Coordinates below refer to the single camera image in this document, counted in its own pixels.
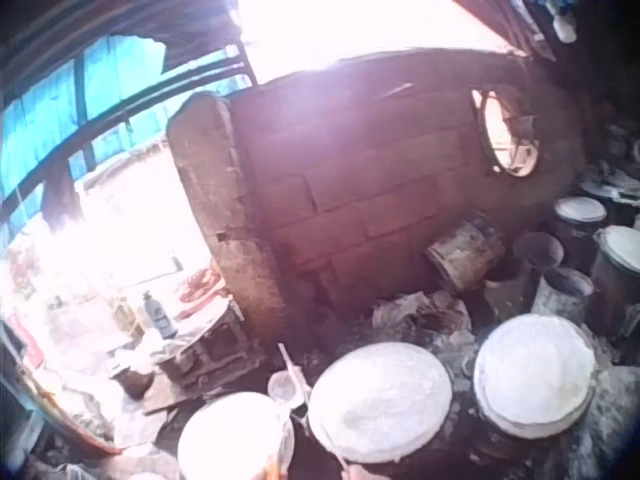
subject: bucket lid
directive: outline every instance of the bucket lid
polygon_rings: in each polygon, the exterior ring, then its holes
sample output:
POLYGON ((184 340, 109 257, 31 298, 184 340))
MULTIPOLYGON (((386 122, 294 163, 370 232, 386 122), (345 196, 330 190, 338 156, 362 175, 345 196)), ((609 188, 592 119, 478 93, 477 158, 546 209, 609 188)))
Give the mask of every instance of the bucket lid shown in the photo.
POLYGON ((580 330, 556 316, 527 314, 491 333, 478 354, 474 391, 482 412, 504 432, 556 435, 584 412, 595 355, 580 330))
POLYGON ((331 365, 311 393, 309 422, 328 449, 358 463, 399 460, 426 445, 449 412, 440 361, 407 343, 378 343, 331 365))
POLYGON ((622 266, 640 273, 640 231, 612 225, 600 237, 604 251, 622 266))
POLYGON ((599 222, 607 216, 604 206, 588 197, 567 197, 556 202, 556 213, 571 222, 599 222))
POLYGON ((288 467, 293 426, 287 419, 283 428, 282 422, 279 407, 266 395, 240 392, 223 397, 187 422, 178 443, 180 469, 187 480, 251 480, 278 451, 285 431, 282 463, 288 467))

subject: plastic bottle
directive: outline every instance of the plastic bottle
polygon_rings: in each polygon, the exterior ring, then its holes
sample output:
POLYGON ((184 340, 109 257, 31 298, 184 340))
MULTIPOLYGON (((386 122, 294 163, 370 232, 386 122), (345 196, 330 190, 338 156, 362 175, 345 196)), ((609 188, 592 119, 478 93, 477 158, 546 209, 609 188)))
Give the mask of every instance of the plastic bottle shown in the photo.
POLYGON ((149 292, 144 292, 142 299, 144 300, 144 310, 149 315, 153 326, 160 332, 160 336, 164 340, 175 337, 178 334, 178 328, 164 311, 162 304, 149 292))

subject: stone pillar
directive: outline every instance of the stone pillar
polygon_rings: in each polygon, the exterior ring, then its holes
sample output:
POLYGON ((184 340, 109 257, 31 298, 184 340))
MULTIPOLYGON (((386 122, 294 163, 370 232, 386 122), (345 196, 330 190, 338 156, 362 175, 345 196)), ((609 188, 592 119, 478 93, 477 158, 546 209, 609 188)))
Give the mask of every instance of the stone pillar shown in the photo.
POLYGON ((267 342, 288 315, 270 247, 255 216, 225 101, 192 95, 169 120, 167 138, 196 222, 251 330, 267 342))

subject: brick wall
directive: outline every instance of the brick wall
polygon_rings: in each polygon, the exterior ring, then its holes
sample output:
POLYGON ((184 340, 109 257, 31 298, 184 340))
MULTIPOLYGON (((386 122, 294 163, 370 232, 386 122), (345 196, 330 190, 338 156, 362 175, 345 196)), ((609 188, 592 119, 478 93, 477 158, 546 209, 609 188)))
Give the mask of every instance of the brick wall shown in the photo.
POLYGON ((572 108, 536 69, 451 50, 351 60, 231 102, 280 270, 321 286, 342 317, 432 285, 422 251, 462 213, 482 209, 507 231, 537 218, 584 162, 572 108), (498 83, 532 85, 534 112, 554 125, 526 179, 496 174, 482 151, 471 90, 498 83))

